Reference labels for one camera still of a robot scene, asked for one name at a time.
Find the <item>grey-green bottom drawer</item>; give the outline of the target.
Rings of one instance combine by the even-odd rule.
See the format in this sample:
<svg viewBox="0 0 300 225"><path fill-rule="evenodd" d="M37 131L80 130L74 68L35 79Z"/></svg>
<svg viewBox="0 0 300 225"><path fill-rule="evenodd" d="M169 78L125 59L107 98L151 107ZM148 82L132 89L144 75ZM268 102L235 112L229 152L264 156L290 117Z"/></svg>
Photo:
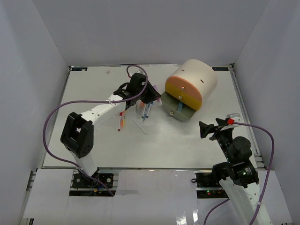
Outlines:
<svg viewBox="0 0 300 225"><path fill-rule="evenodd" d="M188 121L196 113L196 110L166 92L162 94L161 100L163 110L177 120Z"/></svg>

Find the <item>light blue cap highlighter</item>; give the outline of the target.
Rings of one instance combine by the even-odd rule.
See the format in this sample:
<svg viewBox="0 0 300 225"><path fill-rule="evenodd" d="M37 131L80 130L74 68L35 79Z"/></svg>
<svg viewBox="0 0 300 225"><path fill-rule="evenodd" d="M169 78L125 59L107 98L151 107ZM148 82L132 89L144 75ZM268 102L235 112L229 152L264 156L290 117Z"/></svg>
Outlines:
<svg viewBox="0 0 300 225"><path fill-rule="evenodd" d="M178 108L177 108L177 111L179 112L179 113L182 113L182 111L183 111L183 109L184 109L184 106L185 106L185 104L183 103L183 102L179 102L179 104L178 104Z"/></svg>

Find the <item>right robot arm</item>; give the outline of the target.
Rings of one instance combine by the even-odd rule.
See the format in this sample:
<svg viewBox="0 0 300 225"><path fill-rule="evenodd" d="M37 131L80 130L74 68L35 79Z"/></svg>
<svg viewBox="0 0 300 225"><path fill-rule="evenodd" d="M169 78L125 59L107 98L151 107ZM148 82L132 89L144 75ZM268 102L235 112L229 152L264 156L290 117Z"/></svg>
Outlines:
<svg viewBox="0 0 300 225"><path fill-rule="evenodd" d="M217 124L199 122L200 138L208 135L217 141L226 161L213 166L212 183L222 187L239 216L242 225L271 225L272 221L263 203L270 170L267 170L263 187L259 186L258 171L250 161L251 143L243 137L233 137L233 130L241 126L239 117L233 114L216 119Z"/></svg>

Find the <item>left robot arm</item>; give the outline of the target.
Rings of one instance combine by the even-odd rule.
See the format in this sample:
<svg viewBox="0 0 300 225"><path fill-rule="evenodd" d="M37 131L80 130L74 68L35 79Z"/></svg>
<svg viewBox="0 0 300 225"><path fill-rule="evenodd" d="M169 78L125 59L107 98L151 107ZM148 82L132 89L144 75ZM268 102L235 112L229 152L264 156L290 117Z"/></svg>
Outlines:
<svg viewBox="0 0 300 225"><path fill-rule="evenodd" d="M68 115L60 142L74 157L83 182L88 187L94 187L99 182L98 167L91 156L96 128L116 114L134 106L139 100L148 104L160 97L159 92L150 83L130 81L113 92L108 98L108 104L97 105L80 114L72 112Z"/></svg>

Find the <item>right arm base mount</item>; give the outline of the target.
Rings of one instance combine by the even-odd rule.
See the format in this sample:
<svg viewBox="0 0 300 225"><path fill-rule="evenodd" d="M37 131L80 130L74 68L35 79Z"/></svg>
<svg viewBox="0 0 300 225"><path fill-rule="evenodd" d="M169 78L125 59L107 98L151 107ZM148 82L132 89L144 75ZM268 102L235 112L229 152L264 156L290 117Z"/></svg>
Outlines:
<svg viewBox="0 0 300 225"><path fill-rule="evenodd" d="M215 180L210 172L197 172L191 182L196 185L198 199L226 199L228 198L225 190Z"/></svg>

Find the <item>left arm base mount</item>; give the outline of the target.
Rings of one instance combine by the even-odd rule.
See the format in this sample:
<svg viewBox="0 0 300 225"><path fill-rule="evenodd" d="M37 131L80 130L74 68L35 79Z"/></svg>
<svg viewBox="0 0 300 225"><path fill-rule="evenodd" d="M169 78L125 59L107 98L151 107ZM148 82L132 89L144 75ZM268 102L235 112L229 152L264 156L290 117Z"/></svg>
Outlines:
<svg viewBox="0 0 300 225"><path fill-rule="evenodd" d="M96 172L94 177L88 178L81 173L73 174L69 196L81 197L113 197L116 193L118 176L113 173Z"/></svg>

